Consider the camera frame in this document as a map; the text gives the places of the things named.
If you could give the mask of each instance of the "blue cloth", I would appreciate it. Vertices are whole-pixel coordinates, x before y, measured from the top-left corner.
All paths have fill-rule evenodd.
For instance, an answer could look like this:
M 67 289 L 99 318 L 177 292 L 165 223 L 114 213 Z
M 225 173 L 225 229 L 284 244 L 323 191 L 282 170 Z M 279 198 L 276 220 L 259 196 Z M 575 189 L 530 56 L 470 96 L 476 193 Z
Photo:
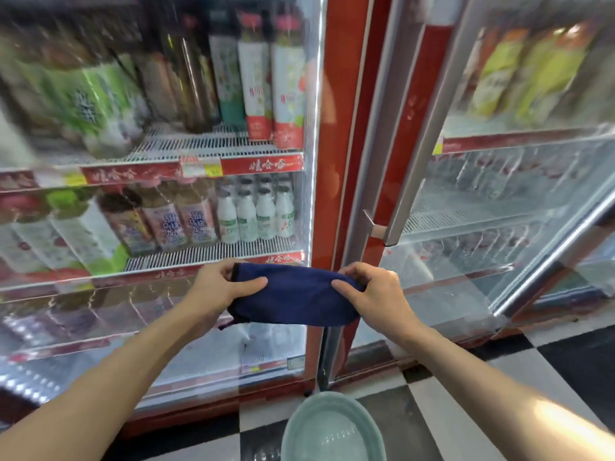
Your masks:
M 358 318 L 354 306 L 335 291 L 331 281 L 341 279 L 359 291 L 364 291 L 365 286 L 341 273 L 293 265 L 236 263 L 231 280 L 258 277 L 267 277 L 267 286 L 258 293 L 235 299 L 228 308 L 234 320 L 220 329 L 246 322 L 334 327 L 348 325 Z

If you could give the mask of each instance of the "person's left hand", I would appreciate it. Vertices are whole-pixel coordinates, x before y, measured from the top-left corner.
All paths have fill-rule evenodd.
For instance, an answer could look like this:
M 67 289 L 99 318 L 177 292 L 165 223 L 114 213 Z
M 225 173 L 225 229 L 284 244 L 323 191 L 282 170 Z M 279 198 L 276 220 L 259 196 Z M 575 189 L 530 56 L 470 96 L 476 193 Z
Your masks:
M 267 285 L 265 277 L 249 281 L 231 281 L 233 265 L 236 262 L 242 261 L 225 259 L 203 265 L 184 299 L 173 309 L 176 315 L 181 314 L 202 323 L 196 337 L 200 337 L 216 324 L 220 314 L 230 306 L 233 299 L 257 293 Z

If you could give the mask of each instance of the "checkered floor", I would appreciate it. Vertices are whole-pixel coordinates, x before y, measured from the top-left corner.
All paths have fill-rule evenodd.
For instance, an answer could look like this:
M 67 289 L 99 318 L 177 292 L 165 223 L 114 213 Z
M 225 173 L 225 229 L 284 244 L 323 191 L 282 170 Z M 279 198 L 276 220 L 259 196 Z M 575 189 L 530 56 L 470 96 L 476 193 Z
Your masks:
M 475 349 L 476 356 L 615 432 L 615 308 L 571 323 L 534 326 Z M 397 369 L 341 389 L 372 415 L 389 461 L 503 460 L 503 456 L 424 368 Z M 145 434 L 109 460 L 273 461 L 304 398 L 250 403 L 235 414 Z

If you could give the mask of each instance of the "refrigerator door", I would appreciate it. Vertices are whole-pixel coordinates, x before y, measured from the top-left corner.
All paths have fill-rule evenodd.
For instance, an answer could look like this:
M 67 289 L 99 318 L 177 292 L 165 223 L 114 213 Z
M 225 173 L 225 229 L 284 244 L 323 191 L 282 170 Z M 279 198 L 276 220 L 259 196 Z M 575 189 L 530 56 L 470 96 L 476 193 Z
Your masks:
M 444 1 L 434 6 L 452 6 Z M 524 293 L 615 200 L 606 93 L 615 84 L 614 7 L 463 0 L 450 38 L 437 44 L 446 51 L 437 81 L 419 92 L 413 85 L 433 75 L 420 68 L 429 25 L 417 26 L 412 67 L 392 55 L 383 92 L 391 100 L 374 117 L 343 264 L 396 272 L 415 314 L 461 344 L 508 324 Z M 398 46 L 404 30 L 392 29 Z M 362 320 L 327 335 L 330 382 L 411 360 Z

